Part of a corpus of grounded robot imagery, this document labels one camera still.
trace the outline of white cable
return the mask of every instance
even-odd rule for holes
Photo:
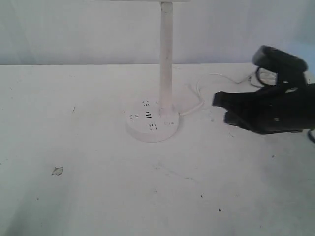
[[[243,82],[243,81],[247,78],[247,77],[246,77],[245,79],[243,79],[243,80],[237,82],[237,81],[231,79],[230,77],[227,77],[227,76],[222,75],[222,74],[219,74],[219,73],[211,73],[211,74],[207,74],[207,75],[219,75],[219,76],[225,77],[226,79],[228,79],[228,80],[230,80],[230,81],[232,81],[232,82],[234,82],[234,83],[236,83],[236,84],[240,84],[241,82]],[[189,85],[190,90],[198,97],[199,103],[198,103],[196,106],[192,107],[191,109],[189,109],[189,110],[187,110],[187,111],[185,111],[185,112],[181,112],[181,113],[180,113],[181,116],[185,116],[185,115],[188,115],[188,114],[191,114],[191,113],[197,111],[197,110],[200,109],[200,108],[203,106],[203,104],[205,103],[205,100],[202,98],[202,95],[201,95],[201,92],[200,92],[200,87],[199,87],[200,81],[203,80],[203,79],[204,79],[204,78],[198,80],[198,82],[197,82],[197,84],[196,84],[196,91],[194,91],[194,90],[192,89],[191,85]]]

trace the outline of white wall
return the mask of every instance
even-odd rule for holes
[[[0,64],[157,63],[159,11],[146,2],[0,0]],[[176,3],[174,61],[250,61],[266,44],[314,65],[314,27],[305,24],[314,12],[312,0]]]

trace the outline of table surface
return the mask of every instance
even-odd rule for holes
[[[315,235],[315,146],[306,133],[260,136],[211,107],[249,63],[174,65],[178,132],[142,143],[124,106],[158,94],[158,65],[0,66],[0,235]],[[63,167],[59,176],[55,167]]]

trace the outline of small debris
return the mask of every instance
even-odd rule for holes
[[[60,167],[60,168],[55,167],[55,169],[54,169],[52,175],[57,175],[57,176],[59,176],[59,175],[61,175],[62,173],[63,173],[63,167]]]

